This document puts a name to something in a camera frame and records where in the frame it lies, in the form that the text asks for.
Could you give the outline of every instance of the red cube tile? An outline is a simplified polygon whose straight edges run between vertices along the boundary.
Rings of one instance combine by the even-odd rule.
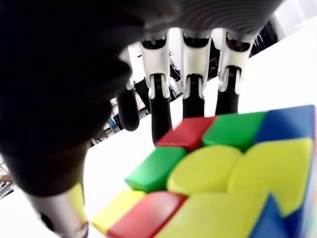
[[[108,230],[111,238],[152,238],[186,200],[167,191],[153,192],[140,200]]]
[[[202,145],[202,137],[216,117],[212,118],[185,118],[175,129],[166,133],[156,146],[179,146],[188,152],[199,148]]]

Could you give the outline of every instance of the white surface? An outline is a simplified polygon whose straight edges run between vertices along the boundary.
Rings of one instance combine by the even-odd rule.
[[[248,61],[239,112],[317,104],[317,26],[307,26]],[[217,79],[205,90],[206,116],[212,116]],[[182,101],[171,103],[173,125],[182,119]],[[84,184],[88,217],[126,188],[125,176],[153,150],[151,116],[135,132],[121,131],[87,154]],[[1,238],[56,237],[37,220],[20,190],[0,202]],[[103,236],[91,229],[91,238]]]

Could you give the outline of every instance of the cube face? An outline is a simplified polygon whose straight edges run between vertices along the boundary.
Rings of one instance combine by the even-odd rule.
[[[181,147],[157,147],[125,182],[132,189],[144,192],[166,190],[170,172],[186,154]]]
[[[189,197],[155,237],[264,238],[268,231],[274,238],[288,237],[278,206],[267,193],[200,193]]]
[[[185,119],[163,138],[125,180],[148,194],[125,207],[103,234],[309,237],[316,197],[314,106]]]
[[[264,116],[264,112],[219,116],[204,134],[203,144],[229,145],[245,152],[253,145]]]
[[[187,151],[193,151],[202,145],[202,136],[214,123],[212,118],[185,118],[175,129],[170,130],[156,146],[179,146]]]
[[[268,111],[255,142],[315,138],[315,107],[312,105]]]
[[[215,145],[187,155],[170,174],[167,189],[185,195],[225,192],[231,171],[242,157],[233,147]]]
[[[185,199],[179,194],[153,192],[110,227],[108,235],[113,238],[152,238]]]
[[[146,194],[141,191],[123,191],[93,219],[92,224],[103,234],[123,217]]]

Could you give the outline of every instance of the green square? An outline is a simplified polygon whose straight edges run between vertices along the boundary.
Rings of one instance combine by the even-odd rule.
[[[181,147],[157,147],[125,182],[134,190],[154,192],[166,190],[166,181],[187,152]]]
[[[247,151],[254,143],[254,136],[265,112],[226,114],[219,116],[203,136],[203,145],[228,145]]]

